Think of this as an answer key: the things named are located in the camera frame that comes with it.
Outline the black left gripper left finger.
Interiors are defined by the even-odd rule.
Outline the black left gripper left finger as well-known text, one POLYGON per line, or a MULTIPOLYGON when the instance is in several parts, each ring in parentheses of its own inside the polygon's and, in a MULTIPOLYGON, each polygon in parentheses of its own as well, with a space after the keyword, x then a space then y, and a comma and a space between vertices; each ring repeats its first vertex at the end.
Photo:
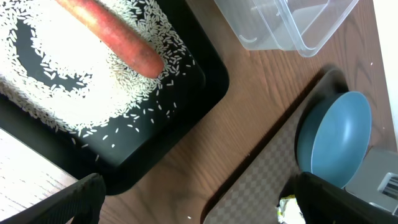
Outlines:
POLYGON ((3 224, 97 224, 106 196, 100 174, 90 174, 38 204, 3 220, 3 224))

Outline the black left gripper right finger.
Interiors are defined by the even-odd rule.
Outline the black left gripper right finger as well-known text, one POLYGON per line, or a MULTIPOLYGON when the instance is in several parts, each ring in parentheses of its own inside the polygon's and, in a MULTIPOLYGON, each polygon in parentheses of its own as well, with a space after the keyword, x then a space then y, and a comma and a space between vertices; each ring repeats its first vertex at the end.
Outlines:
POLYGON ((306 223, 397 224, 397 217, 302 172, 294 179, 294 194, 306 223))

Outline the dark blue plate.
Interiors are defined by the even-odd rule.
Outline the dark blue plate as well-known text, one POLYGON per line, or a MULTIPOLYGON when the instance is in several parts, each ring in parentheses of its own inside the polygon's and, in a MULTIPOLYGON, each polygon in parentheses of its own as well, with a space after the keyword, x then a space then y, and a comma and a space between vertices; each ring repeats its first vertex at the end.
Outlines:
POLYGON ((344 188, 358 171, 371 137, 367 98, 348 91, 325 98, 306 116, 297 139, 300 170, 344 188))

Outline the pile of white rice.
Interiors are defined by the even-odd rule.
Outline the pile of white rice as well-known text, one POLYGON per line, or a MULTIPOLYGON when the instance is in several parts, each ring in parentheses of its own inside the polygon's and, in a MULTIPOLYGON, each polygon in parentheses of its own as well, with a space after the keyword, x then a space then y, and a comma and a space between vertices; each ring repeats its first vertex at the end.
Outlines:
POLYGON ((162 57, 157 78, 130 69, 55 1, 2 1, 1 95, 51 128, 88 136, 128 117, 180 73, 187 46, 155 1, 103 5, 162 57))

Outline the orange carrot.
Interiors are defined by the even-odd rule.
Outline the orange carrot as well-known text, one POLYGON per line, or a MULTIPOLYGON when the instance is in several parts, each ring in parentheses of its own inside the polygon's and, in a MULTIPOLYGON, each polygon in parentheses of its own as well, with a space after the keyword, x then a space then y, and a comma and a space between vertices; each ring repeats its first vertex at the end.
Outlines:
POLYGON ((157 78, 164 69, 160 55, 131 27, 95 0, 57 0, 84 24, 126 65, 147 78, 157 78))

